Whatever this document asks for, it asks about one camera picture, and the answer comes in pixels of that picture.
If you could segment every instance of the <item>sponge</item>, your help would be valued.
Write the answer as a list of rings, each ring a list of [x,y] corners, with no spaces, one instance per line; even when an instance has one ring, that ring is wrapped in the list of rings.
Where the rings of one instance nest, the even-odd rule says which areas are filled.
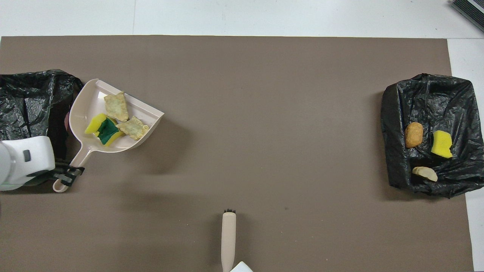
[[[106,118],[101,123],[101,126],[97,130],[99,132],[97,137],[103,145],[109,146],[114,140],[124,134],[116,127],[116,124],[116,120],[111,117]]]
[[[96,116],[94,116],[89,123],[88,127],[84,131],[86,134],[91,134],[91,133],[96,133],[97,129],[101,126],[101,124],[106,120],[106,114],[100,113]]]
[[[114,140],[124,135],[124,133],[116,127],[116,124],[116,119],[108,117],[104,113],[100,113],[92,118],[84,133],[94,133],[94,135],[101,140],[103,145],[109,146]]]
[[[452,158],[451,148],[452,137],[449,133],[441,130],[434,132],[434,144],[431,152],[446,159]]]

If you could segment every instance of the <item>yellow sponge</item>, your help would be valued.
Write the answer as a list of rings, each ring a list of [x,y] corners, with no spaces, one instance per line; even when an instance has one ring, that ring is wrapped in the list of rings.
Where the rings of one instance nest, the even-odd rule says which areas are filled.
[[[91,133],[99,134],[97,130],[101,126],[101,124],[104,122],[104,120],[106,120],[106,117],[107,116],[104,113],[100,113],[100,114],[94,116],[92,118],[91,122],[89,123],[88,127],[84,131],[84,133],[86,133],[86,134],[91,134]]]
[[[450,159],[452,158],[451,148],[452,137],[449,133],[441,130],[434,132],[434,144],[432,145],[431,152],[441,157]]]
[[[111,136],[111,138],[109,138],[109,140],[104,145],[105,146],[110,146],[114,142],[114,140],[116,140],[117,138],[119,138],[119,137],[121,137],[123,135],[124,135],[124,132],[122,132],[122,131],[116,132],[115,134],[113,134],[113,136]]]

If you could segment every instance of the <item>yellow and green sponge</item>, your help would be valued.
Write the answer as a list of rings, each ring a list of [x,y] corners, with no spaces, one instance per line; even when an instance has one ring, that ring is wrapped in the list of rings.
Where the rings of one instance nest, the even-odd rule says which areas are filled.
[[[101,140],[103,145],[109,146],[114,140],[124,135],[124,133],[116,127],[116,124],[117,122],[115,119],[106,116],[104,113],[100,113],[92,118],[84,133],[94,133],[94,135]]]

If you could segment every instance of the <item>cracker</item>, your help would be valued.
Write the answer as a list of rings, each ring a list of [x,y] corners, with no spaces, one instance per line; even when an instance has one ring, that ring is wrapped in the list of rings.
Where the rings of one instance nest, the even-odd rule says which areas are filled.
[[[127,122],[117,124],[116,127],[125,134],[129,135],[129,137],[131,137],[133,140],[139,140],[149,130],[149,127],[143,124],[143,122],[136,118],[136,116],[133,116]]]
[[[104,97],[107,115],[114,117],[122,122],[128,121],[128,108],[124,99],[124,92],[116,95],[108,94]]]

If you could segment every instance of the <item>brown mat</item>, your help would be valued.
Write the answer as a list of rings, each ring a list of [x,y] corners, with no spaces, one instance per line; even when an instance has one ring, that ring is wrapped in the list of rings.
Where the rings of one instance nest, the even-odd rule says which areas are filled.
[[[254,271],[470,271],[464,196],[388,186],[385,88],[450,75],[430,39],[2,37],[0,74],[58,68],[165,112],[64,194],[2,193],[2,271],[221,271],[224,209]]]

